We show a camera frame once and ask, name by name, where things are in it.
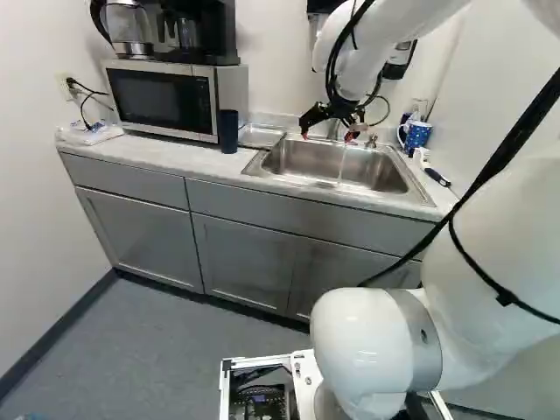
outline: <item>floor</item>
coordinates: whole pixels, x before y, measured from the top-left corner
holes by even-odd
[[[304,333],[119,280],[3,401],[0,420],[215,420],[221,359],[309,346]]]

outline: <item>cable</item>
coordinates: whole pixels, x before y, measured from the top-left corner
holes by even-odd
[[[389,102],[389,100],[385,96],[381,96],[380,94],[378,94],[374,99],[381,99],[381,100],[385,101],[385,103],[387,104],[387,113],[378,122],[374,122],[373,124],[369,124],[369,127],[375,127],[376,125],[384,123],[385,120],[387,120],[387,118],[389,118],[389,116],[391,115],[391,103]]]
[[[356,12],[356,4],[358,3],[358,0],[353,0],[353,4],[352,4],[352,15],[350,15],[350,18],[354,15],[354,13]],[[358,49],[358,44],[356,43],[356,33],[354,31],[354,28],[352,28],[352,44],[353,44],[353,49],[357,50]]]
[[[383,76],[382,76],[381,73],[378,73],[377,78],[375,79],[374,90],[372,91],[371,94],[369,94],[366,101],[364,103],[362,103],[361,105],[359,105],[359,107],[358,107],[359,109],[365,109],[371,102],[374,101],[374,99],[377,97],[377,94],[379,93],[380,89],[382,88],[382,82],[383,82]]]
[[[84,91],[81,90],[81,89],[75,89],[75,90],[77,90],[77,93],[79,93],[79,94],[81,94],[81,95],[88,95],[88,92],[84,92]],[[107,108],[107,109],[109,109],[109,110],[111,110],[111,111],[115,111],[115,109],[114,109],[113,107],[110,107],[110,106],[107,105],[105,102],[99,101],[98,99],[95,98],[95,96],[98,95],[97,92],[92,92],[92,93],[93,93],[93,96],[92,96],[92,97],[93,97],[93,99],[94,99],[97,103],[99,103],[100,105],[104,106],[105,108]]]
[[[78,86],[80,86],[80,87],[86,89],[88,92],[91,92],[92,94],[97,94],[97,95],[102,95],[102,96],[109,96],[109,94],[106,93],[106,92],[100,92],[99,90],[93,90],[93,89],[90,89],[90,88],[87,87],[87,86],[82,85],[82,84],[79,83],[74,77],[67,77],[67,78],[66,78],[66,83],[68,84],[68,86],[69,86],[70,88],[72,88],[72,85],[78,85]]]
[[[86,102],[88,101],[89,98],[91,98],[93,95],[96,95],[96,92],[91,92],[90,94],[88,94],[86,96],[86,99],[84,99],[81,102],[80,105],[80,115],[81,115],[81,120],[84,122],[84,125],[86,126],[86,128],[91,131],[91,125],[89,125],[89,122],[86,121],[86,117],[84,116],[84,105],[86,104]]]
[[[451,220],[449,220],[449,235],[451,237],[451,240],[453,241],[453,244],[455,245],[455,248],[457,248],[457,251],[461,254],[461,256],[463,256],[463,258],[465,259],[465,261],[467,262],[467,264],[469,264],[471,266],[471,268],[476,272],[476,274],[479,275],[479,277],[484,281],[484,283],[486,283],[488,286],[490,286],[492,289],[494,289],[496,291],[496,293],[498,293],[498,297],[496,298],[498,300],[498,302],[500,302],[500,304],[502,306],[509,306],[509,305],[515,305],[518,308],[523,309],[526,312],[529,312],[531,315],[536,316],[539,319],[545,320],[547,322],[550,322],[551,324],[556,324],[557,326],[560,326],[560,319],[552,317],[542,311],[539,311],[538,309],[534,308],[533,306],[526,304],[525,302],[523,302],[522,300],[520,300],[511,290],[506,289],[505,287],[503,287],[502,285],[496,283],[495,280],[493,280],[477,263],[476,261],[474,261],[474,258],[472,258],[468,252],[466,252],[465,248],[463,247],[463,244],[461,244],[461,241],[459,240],[459,237],[457,236],[457,232],[455,231],[455,226],[453,225],[453,218],[451,218]]]
[[[350,18],[340,35],[337,37],[334,45],[332,46],[331,53],[329,55],[329,60],[326,65],[325,71],[325,90],[329,101],[336,101],[336,63],[340,54],[342,46],[346,42],[348,36],[352,33],[354,27],[360,22],[361,18],[364,16],[369,7],[374,3],[375,0],[366,0],[362,6],[356,11],[356,13]]]
[[[400,269],[405,263],[410,261],[420,252],[425,250],[438,236],[439,232],[452,221],[455,214],[463,205],[491,178],[500,173],[517,155],[523,145],[530,139],[536,128],[541,124],[544,117],[550,112],[552,107],[560,97],[560,68],[550,77],[550,80],[542,88],[541,92],[530,103],[514,127],[509,131],[506,138],[501,142],[498,149],[490,157],[486,165],[469,187],[465,195],[458,201],[453,209],[405,256],[393,265],[384,269],[380,273],[361,282],[358,287],[368,287],[379,278]],[[525,311],[530,312],[526,307],[519,305]]]

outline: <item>gray countertop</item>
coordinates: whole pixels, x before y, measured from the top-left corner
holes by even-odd
[[[239,148],[234,155],[224,155],[215,146],[203,143],[167,142],[144,136],[125,135],[93,146],[80,146],[57,140],[61,152],[100,159],[123,165],[179,175],[190,179],[239,186],[267,193],[321,201],[339,206],[419,219],[439,221],[457,198],[404,159],[435,206],[411,204],[386,197],[360,196],[324,190],[314,186],[287,185],[274,179],[241,174],[258,150]]]

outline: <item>baseboard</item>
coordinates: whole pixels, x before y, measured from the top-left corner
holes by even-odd
[[[0,377],[0,403],[32,371],[54,344],[117,279],[112,269],[65,313],[17,362]]]
[[[198,302],[200,304],[215,306],[227,311],[240,313],[241,315],[245,315],[247,317],[270,322],[271,324],[275,324],[277,326],[283,326],[284,328],[290,328],[301,333],[309,334],[309,325],[302,321],[297,321],[295,319],[285,318],[273,313],[260,311],[256,308],[250,308],[243,304],[237,304],[226,299],[220,299],[219,297],[201,295],[199,293],[181,289],[169,284],[159,283],[155,280],[150,280],[146,277],[137,276],[136,274],[121,271],[119,269],[116,272],[118,273],[118,276],[120,278],[123,278],[135,284],[141,284],[142,286],[156,291],[163,291],[179,298],[192,300],[193,302]]]

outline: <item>stainless steel sink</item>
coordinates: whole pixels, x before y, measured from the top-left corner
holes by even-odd
[[[271,151],[259,152],[242,173],[339,193],[432,204],[396,151],[384,144],[364,149],[291,135]]]

